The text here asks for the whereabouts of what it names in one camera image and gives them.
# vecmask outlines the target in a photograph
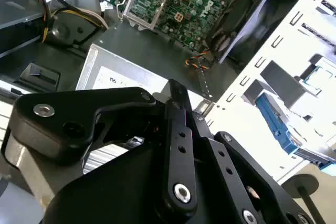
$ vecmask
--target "white metal frame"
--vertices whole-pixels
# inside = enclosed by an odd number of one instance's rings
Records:
[[[223,118],[228,116],[230,107],[235,107],[233,104],[243,103],[241,97],[247,88],[252,84],[255,79],[260,78],[260,73],[273,60],[282,68],[284,68],[293,77],[295,75],[300,76],[303,71],[310,65],[309,59],[314,54],[329,55],[332,53],[332,48],[321,40],[316,39],[314,35],[309,33],[304,34],[300,30],[302,29],[302,23],[309,24],[311,26],[318,26],[318,19],[316,19],[317,7],[322,8],[326,12],[324,6],[321,5],[322,0],[299,0],[294,8],[288,13],[277,29],[267,39],[265,44],[256,53],[250,63],[239,74],[234,83],[225,91],[223,96],[215,104],[214,108],[207,115],[206,119],[213,132],[225,130],[223,124]],[[336,0],[327,0],[336,6]],[[242,145],[244,141],[250,141],[247,139],[237,139]],[[334,139],[328,142],[330,145],[335,143]],[[283,152],[280,146],[275,147],[267,152],[278,153]],[[303,161],[297,157],[291,159],[290,157],[283,157],[280,161],[282,165],[278,165],[273,170],[269,171],[271,175],[274,175],[274,179],[278,183],[283,183],[293,174],[297,173],[305,165],[307,161]]]

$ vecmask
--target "black wire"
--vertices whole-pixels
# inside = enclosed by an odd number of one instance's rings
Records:
[[[84,38],[81,41],[75,41],[74,44],[76,45],[83,45],[85,42],[87,42],[89,39],[91,39],[97,32],[99,32],[100,28],[96,27],[86,38]]]
[[[45,9],[46,12],[46,27],[49,28],[50,22],[51,22],[51,14],[49,12],[49,8],[48,8],[48,4],[46,2],[46,0],[42,0],[43,2],[43,7]]]

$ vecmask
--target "metal panel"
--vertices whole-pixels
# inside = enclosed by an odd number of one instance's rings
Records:
[[[43,6],[36,0],[0,0],[0,5],[0,29],[43,15]]]
[[[91,45],[76,90],[141,86],[153,93],[174,79],[188,88],[196,108],[202,91],[197,71],[184,65],[188,56],[150,31],[118,23]]]
[[[260,73],[271,60],[280,65],[286,70],[286,72],[294,77],[300,76],[304,70],[310,66],[309,60],[315,54],[334,57],[334,48],[331,48],[324,41],[317,39],[314,34],[302,31],[303,23],[310,25],[317,22],[313,17],[315,15],[319,15],[316,14],[316,9],[318,7],[325,9],[325,7],[321,5],[322,1],[323,0],[299,0],[297,2],[294,8],[288,13],[281,24],[255,54],[250,63],[224,92],[222,97],[206,117],[207,122],[211,124],[211,130],[213,132],[217,132],[219,130],[228,131],[226,130],[228,125],[224,124],[224,121],[226,120],[225,118],[230,118],[229,123],[234,121],[232,118],[233,115],[228,114],[228,111],[231,111],[230,107],[241,108],[242,99],[240,97],[254,80],[260,78]],[[336,6],[336,0],[328,1]],[[246,111],[236,111],[236,114],[239,113],[245,114]],[[249,150],[254,154],[253,157],[262,166],[271,166],[271,168],[266,170],[274,176],[274,179],[276,179],[279,183],[284,182],[290,176],[298,172],[299,169],[308,164],[308,162],[302,161],[302,159],[292,159],[287,155],[282,155],[279,146],[269,146],[269,143],[267,142],[273,142],[272,136],[269,136],[266,139],[268,141],[265,141],[264,138],[258,137],[257,145],[249,144],[251,137],[243,138],[236,136],[235,138],[240,141],[246,150]]]

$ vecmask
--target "screw hole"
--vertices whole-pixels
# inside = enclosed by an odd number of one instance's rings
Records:
[[[84,127],[78,123],[66,123],[63,125],[63,130],[71,138],[80,138],[85,134]]]
[[[183,146],[179,146],[179,147],[178,147],[178,150],[179,150],[180,152],[182,152],[182,153],[186,153],[186,150],[185,150],[185,148],[184,148]]]
[[[228,168],[228,167],[226,168],[226,172],[229,173],[230,175],[233,174],[232,170],[230,168]]]
[[[81,28],[81,27],[77,27],[77,32],[78,32],[79,34],[82,34],[82,33],[84,32],[84,30],[83,30],[83,28]]]

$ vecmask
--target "black plastic bracket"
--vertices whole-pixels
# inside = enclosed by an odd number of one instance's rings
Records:
[[[47,104],[54,114],[38,115],[38,104]],[[154,105],[155,99],[141,88],[28,94],[16,101],[8,125],[22,145],[59,164],[71,164],[86,154],[101,113]]]
[[[229,133],[218,132],[215,135],[215,140],[223,143],[226,147],[243,184],[253,188],[258,194],[262,216],[266,223],[292,224],[301,222],[299,219],[299,215],[303,215],[301,207]],[[304,216],[309,220],[309,223],[313,223],[309,216]]]

